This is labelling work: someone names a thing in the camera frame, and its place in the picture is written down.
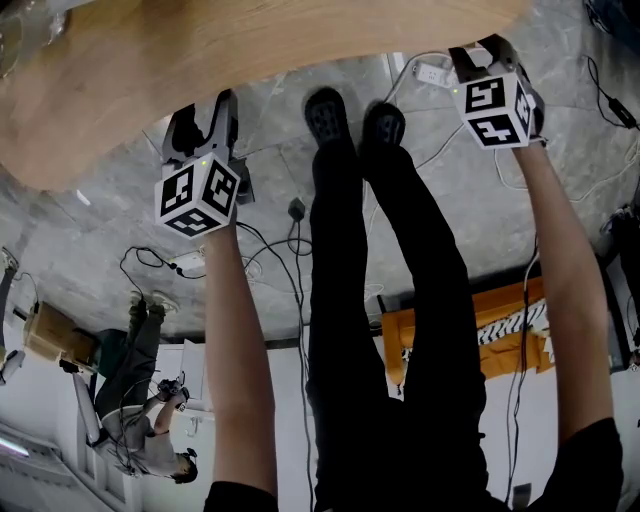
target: white cube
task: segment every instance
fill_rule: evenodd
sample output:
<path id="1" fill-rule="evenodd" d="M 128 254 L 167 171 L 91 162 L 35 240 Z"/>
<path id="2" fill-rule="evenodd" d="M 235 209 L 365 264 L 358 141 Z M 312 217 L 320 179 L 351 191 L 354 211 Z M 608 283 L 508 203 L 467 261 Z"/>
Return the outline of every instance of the white cube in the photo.
<path id="1" fill-rule="evenodd" d="M 240 177 L 214 153 L 156 183 L 156 223 L 185 238 L 229 225 Z"/>
<path id="2" fill-rule="evenodd" d="M 453 89 L 453 100 L 482 149 L 529 145 L 535 102 L 517 73 L 460 84 Z"/>

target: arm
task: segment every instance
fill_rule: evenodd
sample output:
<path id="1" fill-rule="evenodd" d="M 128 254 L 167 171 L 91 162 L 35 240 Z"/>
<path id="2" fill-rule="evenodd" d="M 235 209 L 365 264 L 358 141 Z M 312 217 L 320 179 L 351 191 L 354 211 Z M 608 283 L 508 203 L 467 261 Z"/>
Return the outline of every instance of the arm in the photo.
<path id="1" fill-rule="evenodd" d="M 145 402 L 145 404 L 142 406 L 142 412 L 141 412 L 141 416 L 146 416 L 147 414 L 149 414 L 153 408 L 158 405 L 163 403 L 162 400 L 160 400 L 159 395 L 156 396 L 152 396 L 151 398 L 149 398 L 149 400 L 147 400 Z"/>
<path id="2" fill-rule="evenodd" d="M 593 250 L 539 144 L 514 150 L 538 232 L 556 358 L 559 439 L 613 416 L 607 299 Z"/>
<path id="3" fill-rule="evenodd" d="M 277 496 L 275 403 L 235 226 L 207 236 L 206 358 L 216 421 L 214 481 Z"/>
<path id="4" fill-rule="evenodd" d="M 157 403 L 161 403 L 156 397 L 151 398 L 147 401 L 149 403 L 151 400 L 157 400 Z M 162 435 L 169 432 L 171 428 L 171 419 L 173 418 L 173 412 L 176 410 L 176 406 L 181 404 L 184 401 L 184 397 L 182 393 L 178 395 L 172 396 L 163 406 L 158 416 L 156 417 L 156 422 L 153 425 L 153 432 L 156 435 Z"/>

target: wire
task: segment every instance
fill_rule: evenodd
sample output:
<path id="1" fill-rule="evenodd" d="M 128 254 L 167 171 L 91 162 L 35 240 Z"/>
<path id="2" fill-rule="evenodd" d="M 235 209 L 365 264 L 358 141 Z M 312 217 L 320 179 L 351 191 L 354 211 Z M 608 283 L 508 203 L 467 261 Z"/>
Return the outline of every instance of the wire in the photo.
<path id="1" fill-rule="evenodd" d="M 521 393 L 522 386 L 524 384 L 524 380 L 527 375 L 527 330 L 529 327 L 529 274 L 531 273 L 531 269 L 533 265 L 538 260 L 538 237 L 536 236 L 536 240 L 533 248 L 533 255 L 529 260 L 527 265 L 527 269 L 524 274 L 524 283 L 523 283 L 523 301 L 524 301 L 524 315 L 522 318 L 522 339 L 520 341 L 520 355 L 518 357 L 518 362 L 516 363 L 516 369 L 513 373 L 513 378 L 511 379 L 511 386 L 509 387 L 509 396 L 507 399 L 507 446 L 508 446 L 508 457 L 509 457 L 509 480 L 507 483 L 507 496 L 504 502 L 508 505 L 509 498 L 511 497 L 511 485 L 513 484 L 513 477 L 516 472 L 516 465 L 518 463 L 518 444 L 520 441 L 520 425 L 518 423 L 518 413 L 520 412 L 520 404 L 521 404 Z M 513 394 L 513 387 L 516 382 L 516 377 L 518 375 L 518 369 L 520 369 L 520 381 L 518 382 L 518 392 L 516 403 L 513 409 L 513 421 L 515 423 L 515 437 L 514 437 L 514 449 L 513 449 L 513 458 L 511 452 L 511 424 L 509 421 L 509 413 L 511 411 L 511 397 Z"/>
<path id="2" fill-rule="evenodd" d="M 17 277 L 14 279 L 14 282 L 19 282 L 22 281 L 22 278 L 24 276 L 27 276 L 29 279 L 31 279 L 31 282 L 33 283 L 33 291 L 35 292 L 36 295 L 36 304 L 40 304 L 40 298 L 38 297 L 38 285 L 36 284 L 35 279 L 33 278 L 33 276 L 31 274 L 29 274 L 29 272 L 22 272 L 20 274 L 20 277 Z"/>
<path id="3" fill-rule="evenodd" d="M 144 265 L 145 267 L 163 268 L 166 266 L 166 267 L 169 267 L 171 270 L 173 270 L 176 274 L 178 274 L 183 279 L 196 280 L 196 279 L 202 279 L 206 276 L 206 274 L 203 274 L 201 276 L 185 276 L 183 273 L 183 270 L 178 265 L 176 265 L 175 263 L 169 263 L 167 260 L 165 260 L 162 256 L 160 256 L 156 251 L 154 251 L 150 247 L 131 246 L 127 249 L 127 251 L 124 253 L 124 256 L 120 260 L 120 270 L 122 270 L 122 273 L 125 276 L 127 276 L 127 279 L 129 279 L 131 284 L 136 288 L 136 290 L 140 292 L 140 295 L 142 295 L 143 297 L 144 297 L 144 293 L 142 293 L 142 289 L 134 282 L 134 280 L 131 278 L 131 276 L 127 273 L 127 271 L 123 267 L 124 262 L 127 260 L 127 256 L 129 256 L 129 253 L 131 251 L 136 252 L 136 258 L 138 259 L 138 262 Z M 155 260 L 152 262 L 145 261 L 141 257 L 142 254 L 150 254 L 153 258 L 155 258 Z"/>
<path id="4" fill-rule="evenodd" d="M 625 158 L 624 158 L 626 165 L 621 171 L 614 174 L 613 176 L 609 176 L 608 178 L 604 178 L 600 181 L 597 181 L 587 192 L 582 194 L 582 196 L 580 196 L 579 198 L 577 199 L 569 198 L 569 202 L 573 204 L 580 204 L 587 197 L 589 197 L 595 190 L 597 190 L 603 185 L 606 185 L 607 183 L 617 180 L 620 176 L 625 174 L 631 167 L 633 167 L 633 165 L 638 161 L 639 158 L 640 158 L 640 135 L 636 138 L 636 141 L 627 150 L 627 153 L 625 154 Z M 496 172 L 498 173 L 498 178 L 500 179 L 500 183 L 502 183 L 502 185 L 504 185 L 509 190 L 513 190 L 515 192 L 528 191 L 527 187 L 517 187 L 514 185 L 510 185 L 505 181 L 504 176 L 502 175 L 502 170 L 500 169 L 500 164 L 498 163 L 498 151 L 495 149 L 493 150 L 493 161 L 496 166 Z"/>
<path id="5" fill-rule="evenodd" d="M 298 271 L 298 285 L 300 286 L 300 340 L 298 343 L 298 356 L 300 357 L 300 394 L 302 395 L 302 415 L 304 421 L 304 433 L 307 439 L 307 484 L 309 485 L 309 512 L 313 512 L 313 482 L 311 480 L 311 436 L 309 435 L 309 420 L 307 418 L 307 399 L 305 394 L 305 359 L 304 354 L 304 323 L 302 320 L 302 308 L 304 307 L 304 290 L 302 289 L 302 272 L 300 271 L 300 222 L 298 225 L 298 245 L 296 246 L 296 269 Z"/>
<path id="6" fill-rule="evenodd" d="M 296 242 L 298 239 L 297 238 L 291 238 L 291 237 L 287 237 L 284 240 L 278 240 L 277 242 L 271 242 L 271 243 L 267 243 L 266 241 L 264 242 L 266 245 L 264 247 L 262 247 L 260 250 L 258 250 L 257 252 L 254 253 L 253 256 L 246 258 L 243 257 L 243 260 L 246 258 L 247 262 L 244 265 L 244 269 L 245 272 L 247 270 L 247 268 L 249 268 L 249 265 L 251 265 L 251 263 L 253 263 L 255 261 L 255 259 L 260 256 L 264 251 L 270 250 L 270 247 L 275 247 L 277 245 L 282 245 L 282 244 L 287 244 L 289 246 L 289 249 L 291 249 L 291 246 L 289 245 L 290 242 Z M 308 240 L 306 238 L 300 238 L 300 242 L 304 242 L 306 244 L 309 244 L 309 251 L 308 254 L 307 253 L 301 253 L 300 256 L 307 256 L 309 254 L 311 254 L 312 252 L 312 248 L 313 248 L 313 244 L 311 243 L 311 240 Z"/>
<path id="7" fill-rule="evenodd" d="M 444 144 L 442 144 L 442 146 L 440 146 L 440 149 L 436 152 L 436 154 L 433 155 L 432 157 L 428 158 L 424 162 L 422 162 L 420 165 L 418 165 L 416 167 L 416 171 L 418 171 L 422 167 L 426 167 L 431 162 L 435 161 L 440 155 L 442 155 L 447 150 L 447 148 L 451 145 L 453 140 L 462 131 L 463 128 L 464 128 L 463 124 L 458 126 L 458 128 L 456 128 L 456 130 L 451 135 L 449 135 L 447 140 L 444 141 Z M 369 227 L 367 228 L 367 240 L 369 240 L 369 237 L 371 236 L 371 232 L 373 231 L 373 222 L 375 221 L 376 215 L 378 214 L 379 210 L 380 210 L 380 203 L 376 203 L 376 207 L 373 209 L 373 212 L 371 213 L 371 217 L 369 217 Z"/>
<path id="8" fill-rule="evenodd" d="M 295 229 L 296 225 L 298 226 L 298 236 L 296 238 L 291 238 L 291 235 L 293 234 L 293 230 Z M 296 246 L 295 249 L 293 248 L 293 245 L 291 245 L 292 242 L 294 241 L 298 242 L 298 245 Z M 300 252 L 300 242 L 305 242 L 306 244 L 309 244 L 309 250 L 305 252 Z M 296 222 L 295 220 L 293 221 L 293 224 L 291 224 L 291 229 L 289 230 L 289 234 L 287 235 L 287 245 L 289 246 L 289 250 L 296 256 L 310 256 L 313 250 L 311 241 L 302 239 L 301 233 L 300 233 L 300 223 Z"/>
<path id="9" fill-rule="evenodd" d="M 613 98 L 609 96 L 606 92 L 604 92 L 602 87 L 600 87 L 600 72 L 598 71 L 598 65 L 591 57 L 589 57 L 588 55 L 586 55 L 586 57 L 587 57 L 587 68 L 589 69 L 589 75 L 591 75 L 591 80 L 593 80 L 593 83 L 595 83 L 596 87 L 598 88 L 596 102 L 598 103 L 598 110 L 600 111 L 600 115 L 607 123 L 613 126 L 617 126 L 618 128 L 626 128 L 625 125 L 612 121 L 611 119 L 609 119 L 607 116 L 604 115 L 604 111 L 602 110 L 602 105 L 600 104 L 600 95 L 603 95 L 605 98 L 607 98 L 608 101 L 611 101 Z M 594 76 L 594 72 L 591 70 L 592 64 L 595 68 L 595 76 Z"/>
<path id="10" fill-rule="evenodd" d="M 445 59 L 451 60 L 451 55 L 442 52 L 423 52 L 414 55 L 407 61 L 404 68 L 402 68 L 402 71 L 398 75 L 398 78 L 396 78 L 396 81 L 391 87 L 389 94 L 387 94 L 387 97 L 384 99 L 385 103 L 389 103 L 395 97 L 395 95 L 398 94 L 400 86 L 402 86 L 402 83 L 405 81 L 407 76 L 409 76 L 409 73 L 413 71 L 415 63 L 418 62 L 418 60 L 423 59 L 424 57 L 443 57 Z"/>
<path id="11" fill-rule="evenodd" d="M 297 240 L 297 246 L 296 249 L 294 251 L 294 254 L 296 256 L 296 269 L 298 271 L 298 284 L 300 286 L 300 293 L 298 293 L 298 289 L 296 288 L 296 284 L 295 281 L 293 279 L 293 277 L 291 276 L 291 272 L 289 271 L 289 269 L 287 268 L 287 265 L 285 264 L 284 260 L 282 259 L 282 257 L 273 249 L 273 245 L 275 244 L 269 244 L 264 236 L 262 236 L 262 233 L 260 233 L 260 231 L 258 231 L 256 228 L 254 228 L 253 226 L 250 226 L 248 224 L 245 224 L 244 222 L 236 222 L 236 225 L 242 229 L 244 229 L 245 231 L 249 232 L 250 234 L 252 234 L 253 236 L 255 236 L 256 238 L 258 238 L 263 244 L 264 244 L 264 248 L 261 249 L 259 252 L 262 252 L 262 250 L 268 250 L 270 251 L 277 259 L 278 261 L 281 263 L 283 270 L 285 271 L 285 273 L 287 274 L 287 277 L 289 278 L 289 282 L 291 283 L 291 288 L 293 290 L 293 294 L 295 296 L 295 300 L 296 300 L 296 304 L 298 306 L 298 326 L 299 326 L 299 336 L 298 336 L 298 357 L 300 358 L 300 393 L 302 395 L 302 413 L 303 413 L 303 422 L 304 422 L 304 431 L 305 431 L 305 437 L 307 440 L 307 483 L 309 485 L 309 512 L 313 512 L 313 483 L 312 483 L 312 479 L 311 479 L 311 436 L 309 435 L 309 423 L 308 423 L 308 419 L 307 419 L 307 396 L 306 396 L 306 392 L 304 389 L 305 386 L 305 358 L 306 358 L 306 354 L 304 353 L 304 348 L 303 348 L 303 344 L 304 344 L 304 320 L 302 317 L 302 308 L 304 305 L 304 291 L 302 290 L 302 273 L 300 270 L 300 256 L 302 255 L 300 253 L 300 243 L 303 241 L 303 239 L 301 238 L 301 229 L 300 229 L 300 223 L 299 222 L 294 222 L 294 227 L 295 224 L 298 224 L 298 236 L 296 238 Z M 278 243 L 287 243 L 288 245 L 289 240 L 282 240 Z M 251 261 L 253 261 L 253 259 L 255 259 L 256 255 L 254 255 L 253 257 L 249 258 L 249 263 Z M 245 265 L 245 270 L 248 268 L 249 263 L 247 263 Z"/>

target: black shoe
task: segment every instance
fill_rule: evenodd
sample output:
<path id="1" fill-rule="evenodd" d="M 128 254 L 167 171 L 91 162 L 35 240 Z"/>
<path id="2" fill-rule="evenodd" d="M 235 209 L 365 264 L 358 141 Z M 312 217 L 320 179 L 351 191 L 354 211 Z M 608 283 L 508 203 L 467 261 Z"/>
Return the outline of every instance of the black shoe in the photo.
<path id="1" fill-rule="evenodd" d="M 391 103 L 377 103 L 365 116 L 362 128 L 362 148 L 393 144 L 399 146 L 407 122 L 404 115 Z"/>
<path id="2" fill-rule="evenodd" d="M 307 100 L 304 118 L 318 146 L 333 140 L 351 142 L 344 101 L 335 89 L 324 87 L 314 93 Z"/>

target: black cable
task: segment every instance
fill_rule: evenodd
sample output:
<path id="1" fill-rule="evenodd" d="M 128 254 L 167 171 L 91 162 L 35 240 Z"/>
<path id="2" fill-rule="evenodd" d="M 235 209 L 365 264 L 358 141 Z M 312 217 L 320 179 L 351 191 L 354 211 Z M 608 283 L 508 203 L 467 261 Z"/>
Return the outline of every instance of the black cable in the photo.
<path id="1" fill-rule="evenodd" d="M 522 333 L 522 338 L 520 340 L 520 354 L 518 357 L 518 362 L 516 364 L 515 371 L 513 373 L 513 378 L 511 379 L 511 385 L 509 387 L 509 397 L 507 399 L 507 446 L 508 446 L 508 454 L 509 454 L 509 480 L 507 483 L 507 496 L 504 500 L 505 504 L 509 504 L 509 498 L 511 497 L 511 485 L 513 484 L 513 477 L 516 472 L 516 465 L 518 463 L 518 443 L 520 441 L 520 425 L 518 423 L 518 413 L 520 412 L 520 404 L 521 404 L 521 393 L 522 386 L 524 384 L 524 379 L 527 375 L 527 329 L 529 324 L 529 288 L 527 285 L 529 271 L 535 262 L 538 256 L 538 237 L 536 236 L 533 255 L 531 259 L 527 263 L 524 283 L 523 283 L 523 302 L 524 302 L 524 315 L 522 319 L 522 328 L 520 332 Z M 516 404 L 513 408 L 513 420 L 515 423 L 515 435 L 514 435 L 514 449 L 513 449 L 513 459 L 511 457 L 511 425 L 509 422 L 509 413 L 511 411 L 511 396 L 513 394 L 513 386 L 516 382 L 516 378 L 518 376 L 518 370 L 520 370 L 520 381 L 518 382 L 518 391 Z"/>
<path id="2" fill-rule="evenodd" d="M 604 119 L 607 123 L 617 128 L 628 128 L 628 129 L 637 128 L 638 130 L 640 130 L 640 125 L 638 125 L 635 118 L 631 116 L 631 113 L 617 99 L 609 96 L 604 91 L 604 89 L 600 86 L 600 72 L 598 70 L 598 65 L 588 55 L 586 55 L 586 58 L 587 58 L 587 69 L 589 70 L 589 75 L 591 76 L 591 80 L 593 80 L 593 83 L 596 85 L 596 88 L 598 91 L 598 94 L 596 96 L 596 102 L 598 104 L 598 110 L 600 111 L 600 115 L 602 116 L 602 119 Z M 627 125 L 627 124 L 618 123 L 616 121 L 612 121 L 607 116 L 605 116 L 604 111 L 602 110 L 602 105 L 600 104 L 600 95 L 604 96 L 607 99 L 607 101 L 609 102 L 609 108 L 612 110 L 614 114 L 616 114 L 618 118 L 620 118 L 621 114 L 623 114 L 623 117 L 629 116 L 629 118 L 632 120 L 631 124 Z"/>
<path id="3" fill-rule="evenodd" d="M 291 235 L 293 234 L 293 230 L 295 229 L 296 224 L 298 225 L 298 236 L 296 238 L 291 238 Z M 291 245 L 292 242 L 294 242 L 294 241 L 298 242 L 298 245 L 296 246 L 295 249 L 293 248 L 293 245 Z M 305 243 L 309 244 L 309 250 L 306 251 L 306 252 L 300 252 L 300 242 L 302 242 L 302 241 L 304 241 Z M 311 244 L 311 241 L 303 239 L 301 237 L 301 234 L 300 234 L 300 222 L 296 222 L 295 220 L 293 221 L 293 224 L 291 224 L 291 229 L 289 230 L 289 234 L 287 235 L 287 245 L 289 246 L 289 250 L 293 254 L 295 254 L 297 256 L 310 256 L 311 253 L 313 252 L 313 246 Z"/>
<path id="4" fill-rule="evenodd" d="M 183 270 L 178 265 L 176 265 L 175 263 L 169 263 L 167 260 L 162 258 L 156 251 L 154 251 L 150 247 L 131 246 L 131 247 L 129 247 L 127 249 L 127 251 L 124 253 L 124 256 L 120 260 L 120 270 L 122 270 L 123 274 L 125 276 L 127 276 L 127 279 L 129 279 L 131 284 L 136 288 L 136 290 L 138 290 L 140 292 L 140 295 L 142 295 L 142 296 L 144 296 L 144 294 L 142 293 L 142 290 L 134 282 L 134 280 L 131 279 L 131 276 L 127 273 L 127 271 L 122 266 L 124 264 L 124 262 L 127 260 L 127 256 L 129 256 L 129 253 L 131 251 L 136 251 L 136 258 L 138 259 L 138 262 L 141 263 L 142 265 L 144 265 L 145 267 L 162 268 L 162 267 L 166 266 L 166 267 L 169 267 L 171 270 L 175 271 L 175 273 L 178 274 L 183 279 L 194 279 L 194 280 L 195 279 L 202 279 L 206 275 L 206 274 L 203 274 L 201 276 L 185 276 L 184 273 L 183 273 Z M 153 262 L 145 261 L 141 257 L 141 254 L 145 254 L 145 253 L 151 254 L 151 256 L 153 256 L 156 261 L 153 261 Z"/>
<path id="5" fill-rule="evenodd" d="M 295 222 L 294 225 L 298 225 L 298 245 L 296 246 L 296 269 L 298 270 L 298 286 L 300 287 L 300 343 L 298 343 L 298 356 L 300 357 L 300 393 L 302 394 L 302 408 L 303 408 L 303 420 L 304 420 L 304 432 L 307 438 L 307 483 L 309 485 L 309 512 L 313 512 L 313 483 L 311 481 L 311 438 L 309 436 L 309 425 L 307 419 L 307 405 L 306 405 L 306 397 L 305 397 L 305 359 L 306 354 L 304 354 L 304 324 L 302 319 L 302 308 L 304 306 L 304 289 L 302 288 L 302 271 L 300 270 L 300 236 L 301 236 L 301 227 L 300 222 Z M 291 227 L 291 231 L 289 231 L 289 235 L 293 231 L 293 226 Z"/>
<path id="6" fill-rule="evenodd" d="M 305 358 L 305 354 L 304 354 L 304 349 L 303 349 L 303 343 L 304 343 L 304 320 L 303 320 L 303 316 L 302 316 L 302 308 L 304 305 L 304 291 L 302 289 L 302 273 L 300 271 L 300 261 L 299 261 L 299 257 L 302 256 L 302 254 L 300 254 L 300 243 L 305 241 L 304 239 L 301 238 L 300 236 L 300 223 L 298 222 L 298 237 L 295 238 L 294 240 L 298 242 L 297 248 L 296 250 L 294 250 L 294 254 L 296 255 L 296 268 L 298 271 L 298 283 L 300 285 L 300 294 L 298 293 L 298 290 L 296 288 L 296 284 L 295 281 L 293 279 L 293 277 L 291 276 L 291 272 L 289 272 L 289 269 L 287 268 L 287 265 L 285 264 L 284 260 L 282 259 L 282 257 L 273 249 L 274 245 L 278 245 L 278 244 L 282 244 L 282 243 L 287 243 L 289 242 L 289 237 L 286 240 L 281 240 L 279 242 L 276 243 L 268 243 L 264 236 L 262 236 L 262 233 L 260 233 L 260 231 L 258 231 L 256 228 L 254 228 L 253 226 L 249 226 L 248 224 L 245 224 L 243 222 L 236 222 L 236 225 L 238 227 L 241 227 L 242 229 L 244 229 L 245 231 L 251 233 L 253 236 L 255 236 L 256 238 L 258 238 L 263 244 L 264 247 L 258 251 L 250 260 L 249 262 L 245 265 L 245 269 L 247 268 L 247 266 L 255 259 L 255 257 L 260 254 L 263 250 L 268 250 L 269 252 L 271 252 L 282 264 L 282 268 L 284 269 L 284 271 L 287 274 L 287 277 L 289 278 L 289 282 L 291 283 L 291 288 L 293 289 L 293 294 L 296 300 L 296 304 L 298 306 L 298 321 L 299 321 L 299 337 L 298 337 L 298 357 L 300 359 L 300 393 L 302 395 L 302 408 L 303 408 L 303 422 L 304 422 L 304 433 L 305 433 L 305 437 L 307 440 L 307 483 L 309 485 L 309 512 L 313 512 L 313 483 L 312 483 L 312 479 L 311 479 L 311 436 L 309 435 L 309 423 L 307 420 L 307 396 L 306 396 L 306 392 L 304 389 L 304 385 L 305 385 L 305 364 L 304 364 L 304 358 Z"/>

